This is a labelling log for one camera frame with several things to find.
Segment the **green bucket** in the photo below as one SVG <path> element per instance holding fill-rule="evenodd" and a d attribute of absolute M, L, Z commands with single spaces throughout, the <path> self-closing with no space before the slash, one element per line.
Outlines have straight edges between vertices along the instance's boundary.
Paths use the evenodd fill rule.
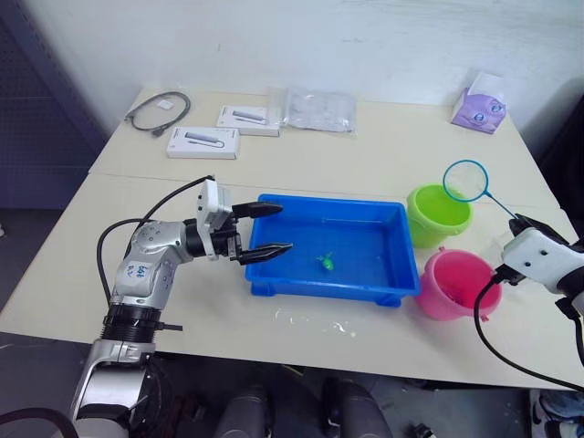
<path fill-rule="evenodd" d="M 408 196 L 408 224 L 418 248 L 432 248 L 449 235 L 459 235 L 472 218 L 471 204 L 454 200 L 440 184 L 418 187 Z"/>

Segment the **tissue box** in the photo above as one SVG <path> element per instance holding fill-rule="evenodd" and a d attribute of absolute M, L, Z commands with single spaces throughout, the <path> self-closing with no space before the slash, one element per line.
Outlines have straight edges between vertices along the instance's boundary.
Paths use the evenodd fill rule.
<path fill-rule="evenodd" d="M 454 105 L 451 123 L 492 134 L 506 115 L 503 78 L 480 73 Z"/>
<path fill-rule="evenodd" d="M 241 135 L 266 135 L 278 137 L 280 127 L 267 119 L 266 107 L 221 107 L 217 126 L 237 128 Z"/>
<path fill-rule="evenodd" d="M 220 128 L 176 127 L 166 147 L 169 158 L 234 160 L 238 151 L 239 131 Z"/>

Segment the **white box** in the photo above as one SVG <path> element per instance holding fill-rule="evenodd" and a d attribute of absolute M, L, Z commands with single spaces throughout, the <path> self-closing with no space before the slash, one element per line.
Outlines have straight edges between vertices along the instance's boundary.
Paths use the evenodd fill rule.
<path fill-rule="evenodd" d="M 280 126 L 269 123 L 266 107 L 222 106 L 217 119 L 220 128 L 237 128 L 241 135 L 265 135 L 279 137 Z"/>
<path fill-rule="evenodd" d="M 174 128 L 166 147 L 169 158 L 234 160 L 239 152 L 239 131 L 226 128 Z"/>

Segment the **blue plastic tray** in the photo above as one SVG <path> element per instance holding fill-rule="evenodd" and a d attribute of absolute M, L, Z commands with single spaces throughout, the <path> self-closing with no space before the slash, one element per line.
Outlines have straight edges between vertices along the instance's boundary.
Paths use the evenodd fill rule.
<path fill-rule="evenodd" d="M 250 247 L 290 242 L 268 262 L 248 265 L 252 294 L 308 295 L 375 301 L 398 307 L 420 284 L 405 211 L 400 203 L 262 194 L 284 211 L 255 219 Z M 334 269 L 320 256 L 332 253 Z"/>

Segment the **green toy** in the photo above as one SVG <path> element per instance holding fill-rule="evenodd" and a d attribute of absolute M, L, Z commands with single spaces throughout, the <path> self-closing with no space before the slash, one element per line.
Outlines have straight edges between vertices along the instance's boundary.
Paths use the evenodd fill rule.
<path fill-rule="evenodd" d="M 334 263 L 332 263 L 332 259 L 330 258 L 331 256 L 332 251 L 330 253 L 327 253 L 325 256 L 321 255 L 320 257 L 317 257 L 317 260 L 320 262 L 322 267 L 324 267 L 328 271 L 332 271 L 335 268 L 335 265 Z"/>

